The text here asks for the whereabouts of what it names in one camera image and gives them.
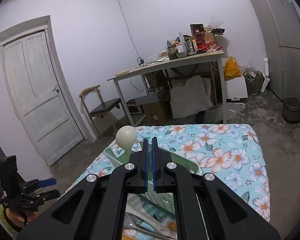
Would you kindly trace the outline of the person's left hand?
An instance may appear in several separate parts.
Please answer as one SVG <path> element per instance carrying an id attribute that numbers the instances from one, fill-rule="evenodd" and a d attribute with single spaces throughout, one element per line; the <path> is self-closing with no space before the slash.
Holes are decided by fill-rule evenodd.
<path id="1" fill-rule="evenodd" d="M 29 224 L 38 217 L 38 213 L 33 212 L 27 217 L 27 220 L 25 221 L 25 219 L 14 210 L 6 209 L 5 213 L 10 222 L 18 227 L 23 227 L 25 224 Z"/>

